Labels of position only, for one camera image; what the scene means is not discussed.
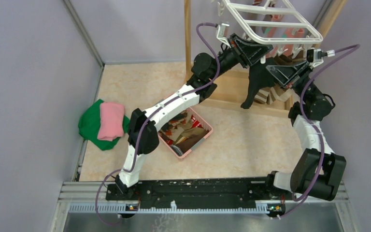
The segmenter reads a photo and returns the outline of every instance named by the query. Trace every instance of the green towel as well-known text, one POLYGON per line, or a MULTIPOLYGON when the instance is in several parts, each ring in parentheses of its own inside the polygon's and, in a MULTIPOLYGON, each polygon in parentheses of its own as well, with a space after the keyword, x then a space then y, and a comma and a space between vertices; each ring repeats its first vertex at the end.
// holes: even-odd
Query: green towel
MULTIPOLYGON (((114 139, 113 141, 104 141, 98 140, 97 134, 100 130, 100 104, 103 103, 102 99, 97 100, 92 106, 90 106, 80 117, 79 120, 79 134, 87 139, 92 141, 96 146, 100 148, 100 150, 110 150, 112 149, 119 138, 114 139)), ((130 119, 124 116, 123 119, 123 131, 126 133, 128 131, 128 125, 130 123, 130 119)))

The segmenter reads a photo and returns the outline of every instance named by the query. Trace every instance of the black bracket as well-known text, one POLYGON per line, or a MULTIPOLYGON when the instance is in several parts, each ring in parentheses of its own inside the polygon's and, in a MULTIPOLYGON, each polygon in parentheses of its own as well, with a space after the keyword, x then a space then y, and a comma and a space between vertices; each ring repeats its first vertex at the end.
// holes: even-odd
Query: black bracket
POLYGON ((237 60, 243 68, 256 64, 263 56, 273 49, 270 44, 259 44, 253 41, 244 40, 235 33, 228 39, 237 60))
POLYGON ((300 111, 300 103, 295 102, 288 113, 288 118, 291 119, 291 125, 294 126, 295 119, 297 119, 298 115, 302 115, 300 111))
POLYGON ((294 65, 267 65, 266 69, 282 88, 294 88, 312 72, 307 61, 294 65))
POLYGON ((275 85, 275 80, 272 74, 266 69, 267 65, 275 64, 273 58, 265 60, 264 64, 257 62, 249 68, 249 84, 248 94, 245 101, 241 104, 242 109, 249 109, 254 103, 255 95, 258 94, 259 90, 265 87, 272 87, 275 85))
MULTIPOLYGON (((306 149, 291 175, 291 190, 304 193, 311 183, 318 166, 321 153, 316 149, 306 149)), ((338 191, 345 170, 346 160, 343 156, 325 154, 322 164, 323 175, 319 175, 310 196, 332 201, 338 191)))
MULTIPOLYGON (((132 146, 136 146, 137 138, 139 137, 140 128, 146 121, 146 112, 139 108, 131 113, 130 124, 128 127, 128 142, 132 146)), ((140 140, 138 154, 149 154, 158 146, 157 129, 154 126, 155 122, 149 121, 142 132, 142 139, 140 140)))

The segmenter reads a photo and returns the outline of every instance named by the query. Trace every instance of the pink basket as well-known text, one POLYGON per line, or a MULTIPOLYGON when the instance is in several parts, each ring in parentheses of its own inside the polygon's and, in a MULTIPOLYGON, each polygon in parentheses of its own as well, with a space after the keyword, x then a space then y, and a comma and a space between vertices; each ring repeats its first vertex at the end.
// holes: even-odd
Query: pink basket
POLYGON ((191 108, 188 108, 186 109, 185 111, 187 112, 190 112, 193 114, 193 116, 200 122, 200 124, 202 125, 202 127, 204 129, 206 129, 208 131, 208 133, 200 140, 198 141, 196 144, 194 144, 194 146, 192 148, 190 148, 188 151, 186 151, 182 156, 179 156, 164 140, 163 138, 160 136, 160 134, 158 135, 158 137, 160 138, 160 140, 162 141, 162 143, 164 143, 169 149, 170 151, 172 151, 172 153, 179 159, 184 159, 188 154, 190 154, 193 150, 195 150, 202 142, 204 142, 204 140, 206 140, 208 138, 208 136, 210 136, 212 133, 213 133, 213 127, 208 124, 208 122, 206 122, 199 114, 197 114, 197 112, 195 112, 193 109, 191 108))

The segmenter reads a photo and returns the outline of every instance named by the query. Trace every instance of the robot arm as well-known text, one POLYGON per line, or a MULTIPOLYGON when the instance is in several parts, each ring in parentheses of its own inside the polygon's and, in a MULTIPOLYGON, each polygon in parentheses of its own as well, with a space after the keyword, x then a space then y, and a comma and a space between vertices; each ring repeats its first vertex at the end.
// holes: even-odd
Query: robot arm
MULTIPOLYGON (((253 41, 246 41, 236 34, 232 34, 228 38, 228 41, 231 47, 227 47, 218 55, 220 62, 219 75, 230 70, 238 63, 244 68, 251 67, 257 63, 261 57, 272 50, 272 45, 263 45, 253 41)), ((128 130, 128 155, 123 169, 118 175, 119 178, 116 178, 117 186, 122 193, 127 192, 129 187, 139 181, 139 173, 147 154, 158 146, 159 140, 157 131, 174 116, 188 107, 202 102, 212 94, 217 87, 214 83, 198 91, 189 92, 209 83, 214 78, 216 70, 217 63, 215 59, 206 53, 200 53, 194 59, 194 65, 191 70, 193 75, 181 89, 145 111, 141 111, 140 109, 133 111, 128 130), (162 109, 154 114, 156 109, 160 107, 162 109), (136 143, 141 126, 148 118, 149 122, 142 131, 140 144, 137 145, 136 143), (135 154, 136 146, 138 147, 137 156, 135 154)))
MULTIPOLYGON (((294 66, 278 66, 269 63, 260 64, 258 61, 272 50, 271 45, 257 44, 246 41, 233 34, 228 38, 230 48, 223 50, 218 55, 220 61, 219 75, 225 73, 236 64, 240 63, 244 68, 251 70, 257 65, 263 65, 271 77, 273 84, 279 83, 282 87, 293 88, 297 94, 301 93, 305 83, 309 80, 308 74, 312 66, 305 61, 294 66)), ((216 88, 216 84, 194 91, 209 83, 215 76, 217 64, 214 58, 206 53, 200 53, 194 60, 192 68, 193 75, 181 89, 167 99, 155 104, 144 111, 136 109, 133 111, 129 126, 128 155, 123 170, 116 178, 117 187, 121 193, 127 193, 128 188, 139 181, 141 167, 147 157, 159 143, 157 131, 171 118, 208 98, 216 88), (144 130, 141 133, 141 140, 137 144, 140 129, 144 122, 144 130)), ((328 115, 333 108, 325 96, 312 84, 305 93, 305 113, 314 124, 320 129, 319 121, 328 115)), ((304 153, 300 158, 292 174, 273 172, 273 185, 279 189, 303 193, 310 185, 315 175, 315 169, 320 158, 320 139, 316 131, 300 114, 299 104, 296 103, 289 113, 293 126, 297 131, 304 153)), ((323 175, 319 175, 317 182, 309 192, 310 196, 321 199, 332 200, 338 189, 346 161, 344 157, 336 156, 332 149, 325 143, 325 159, 323 163, 323 175)))

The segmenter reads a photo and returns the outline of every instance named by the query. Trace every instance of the beige floor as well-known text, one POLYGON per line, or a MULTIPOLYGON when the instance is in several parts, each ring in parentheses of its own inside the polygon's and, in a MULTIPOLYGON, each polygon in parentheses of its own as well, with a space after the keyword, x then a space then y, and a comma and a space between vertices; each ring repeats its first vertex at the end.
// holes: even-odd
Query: beige floor
MULTIPOLYGON (((125 105, 130 117, 180 88, 185 64, 107 65, 99 91, 104 101, 125 105)), ((213 134, 185 159, 179 160, 160 144, 149 154, 140 179, 264 176, 273 170, 291 172, 302 151, 289 119, 197 105, 213 134)), ((102 180, 123 166, 128 136, 109 151, 88 142, 80 181, 102 180)))

